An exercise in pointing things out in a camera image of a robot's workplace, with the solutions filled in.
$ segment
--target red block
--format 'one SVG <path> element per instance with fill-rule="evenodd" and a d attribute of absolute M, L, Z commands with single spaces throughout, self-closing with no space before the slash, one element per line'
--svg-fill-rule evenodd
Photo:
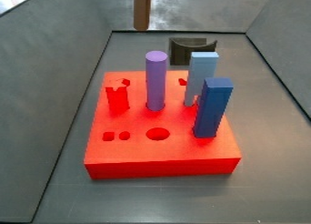
<path fill-rule="evenodd" d="M 111 110 L 106 82 L 130 81 L 129 105 Z M 197 105 L 183 105 L 186 71 L 169 71 L 166 107 L 146 107 L 145 72 L 106 73 L 85 165 L 91 178 L 141 178 L 233 173 L 242 158 L 226 116 L 218 137 L 195 138 Z"/>

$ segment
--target purple peg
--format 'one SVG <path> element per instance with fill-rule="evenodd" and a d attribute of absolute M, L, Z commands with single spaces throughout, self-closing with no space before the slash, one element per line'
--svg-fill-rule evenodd
<path fill-rule="evenodd" d="M 159 111 L 165 107 L 169 55 L 162 51 L 146 54 L 147 107 Z"/>

